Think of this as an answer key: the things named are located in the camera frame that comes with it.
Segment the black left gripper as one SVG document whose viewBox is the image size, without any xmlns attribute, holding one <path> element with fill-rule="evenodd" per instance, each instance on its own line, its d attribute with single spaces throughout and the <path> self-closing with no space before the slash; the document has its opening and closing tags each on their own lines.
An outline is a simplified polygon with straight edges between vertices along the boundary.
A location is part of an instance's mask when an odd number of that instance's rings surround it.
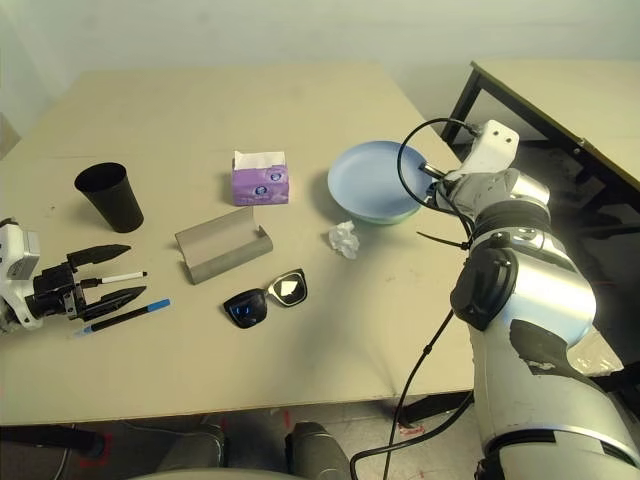
<svg viewBox="0 0 640 480">
<path fill-rule="evenodd" d="M 102 296 L 97 302 L 84 306 L 84 293 L 75 279 L 74 265 L 99 264 L 112 260 L 131 249 L 128 245 L 110 244 L 90 247 L 67 255 L 67 261 L 44 269 L 33 278 L 33 293 L 25 297 L 26 305 L 35 319 L 51 315 L 66 315 L 73 320 L 91 321 L 115 312 L 135 300 L 146 286 L 121 289 Z"/>
</svg>

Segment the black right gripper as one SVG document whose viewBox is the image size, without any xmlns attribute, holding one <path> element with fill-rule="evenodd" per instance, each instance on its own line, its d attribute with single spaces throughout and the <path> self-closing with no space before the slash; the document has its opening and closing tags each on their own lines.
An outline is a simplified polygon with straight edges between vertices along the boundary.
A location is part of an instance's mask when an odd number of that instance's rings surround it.
<svg viewBox="0 0 640 480">
<path fill-rule="evenodd" d="M 448 195 L 447 178 L 444 172 L 440 171 L 428 162 L 422 163 L 421 171 L 430 178 L 430 184 L 426 190 L 426 193 L 429 197 L 446 197 Z"/>
</svg>

